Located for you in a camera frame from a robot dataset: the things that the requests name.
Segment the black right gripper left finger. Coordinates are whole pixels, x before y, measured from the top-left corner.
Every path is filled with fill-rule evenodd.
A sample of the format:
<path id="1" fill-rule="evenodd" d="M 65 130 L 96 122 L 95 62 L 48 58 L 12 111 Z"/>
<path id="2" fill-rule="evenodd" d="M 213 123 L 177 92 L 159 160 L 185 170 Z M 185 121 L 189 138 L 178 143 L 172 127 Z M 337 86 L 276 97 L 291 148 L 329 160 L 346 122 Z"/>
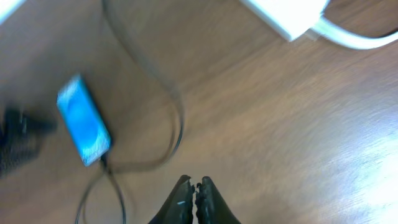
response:
<path id="1" fill-rule="evenodd" d="M 178 179 L 149 224 L 192 224 L 195 187 L 190 183 L 190 179 L 188 175 L 182 175 Z"/>

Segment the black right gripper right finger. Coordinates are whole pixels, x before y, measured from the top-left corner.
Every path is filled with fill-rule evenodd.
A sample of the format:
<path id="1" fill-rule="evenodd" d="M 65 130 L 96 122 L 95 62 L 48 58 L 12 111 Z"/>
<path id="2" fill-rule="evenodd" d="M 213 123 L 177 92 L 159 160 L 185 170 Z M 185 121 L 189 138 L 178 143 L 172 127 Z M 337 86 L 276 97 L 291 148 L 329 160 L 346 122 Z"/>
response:
<path id="1" fill-rule="evenodd" d="M 212 179 L 204 176 L 197 184 L 195 205 L 199 224 L 240 224 Z"/>

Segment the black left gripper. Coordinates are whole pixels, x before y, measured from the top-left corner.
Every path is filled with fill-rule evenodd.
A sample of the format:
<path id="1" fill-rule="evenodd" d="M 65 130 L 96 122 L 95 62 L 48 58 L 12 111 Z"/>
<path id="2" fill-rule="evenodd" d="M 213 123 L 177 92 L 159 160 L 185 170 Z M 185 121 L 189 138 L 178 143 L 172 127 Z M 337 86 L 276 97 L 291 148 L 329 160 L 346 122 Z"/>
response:
<path id="1" fill-rule="evenodd" d="M 36 159 L 43 139 L 56 128 L 55 121 L 6 108 L 1 123 L 1 177 Z"/>

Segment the blue Samsung Galaxy smartphone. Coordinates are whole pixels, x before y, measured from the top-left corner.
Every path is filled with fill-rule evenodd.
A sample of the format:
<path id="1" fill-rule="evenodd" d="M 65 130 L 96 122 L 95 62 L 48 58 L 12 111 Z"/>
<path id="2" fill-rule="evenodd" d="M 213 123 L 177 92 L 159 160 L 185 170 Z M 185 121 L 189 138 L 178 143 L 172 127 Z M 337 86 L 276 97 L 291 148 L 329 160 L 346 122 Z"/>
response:
<path id="1" fill-rule="evenodd" d="M 81 75 L 58 92 L 57 108 L 85 166 L 110 150 L 111 136 Z"/>

